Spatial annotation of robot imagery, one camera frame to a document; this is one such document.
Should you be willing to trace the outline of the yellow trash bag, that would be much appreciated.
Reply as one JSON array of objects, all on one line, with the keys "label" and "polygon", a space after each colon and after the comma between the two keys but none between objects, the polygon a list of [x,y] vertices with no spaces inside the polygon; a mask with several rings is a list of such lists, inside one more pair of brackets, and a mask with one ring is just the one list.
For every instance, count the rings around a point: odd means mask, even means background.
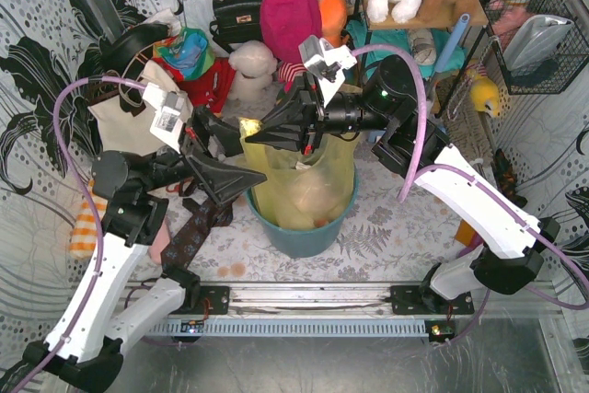
[{"label": "yellow trash bag", "polygon": [[240,117],[240,138],[245,158],[240,165],[263,173],[267,180],[251,189],[254,208],[280,228],[309,231],[340,217],[352,200],[356,138],[326,134],[309,156],[247,142],[261,121]]}]

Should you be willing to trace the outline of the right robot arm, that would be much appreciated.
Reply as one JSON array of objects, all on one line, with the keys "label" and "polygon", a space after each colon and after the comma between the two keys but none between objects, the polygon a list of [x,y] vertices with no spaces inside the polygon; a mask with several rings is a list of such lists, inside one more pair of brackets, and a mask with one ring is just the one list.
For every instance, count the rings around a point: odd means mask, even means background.
[{"label": "right robot arm", "polygon": [[449,206],[481,237],[481,245],[434,265],[422,281],[422,301],[435,308],[471,289],[513,295],[530,288],[553,245],[558,224],[527,214],[493,188],[427,118],[425,86],[412,58],[393,53],[379,61],[361,94],[340,96],[328,85],[340,64],[297,79],[260,123],[250,144],[307,155],[321,136],[380,131],[372,152],[404,179],[399,195],[417,185]]}]

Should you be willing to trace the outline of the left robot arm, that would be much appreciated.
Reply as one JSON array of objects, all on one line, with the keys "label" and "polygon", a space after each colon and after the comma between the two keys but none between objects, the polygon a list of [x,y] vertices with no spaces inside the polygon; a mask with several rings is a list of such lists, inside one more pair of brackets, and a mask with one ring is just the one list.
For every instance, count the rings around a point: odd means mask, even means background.
[{"label": "left robot arm", "polygon": [[[45,371],[82,391],[103,392],[121,371],[125,354],[157,322],[202,303],[201,280],[190,264],[211,231],[231,223],[234,200],[265,176],[212,154],[216,144],[226,156],[240,155],[240,131],[205,107],[177,121],[170,138],[175,147],[164,154],[109,150],[95,160],[88,193],[107,203],[98,217],[97,245],[57,325],[26,347],[22,361],[31,375]],[[155,190],[185,180],[205,191],[205,201],[164,246],[161,275],[147,294],[117,313],[129,277],[165,223],[168,202]]]}]

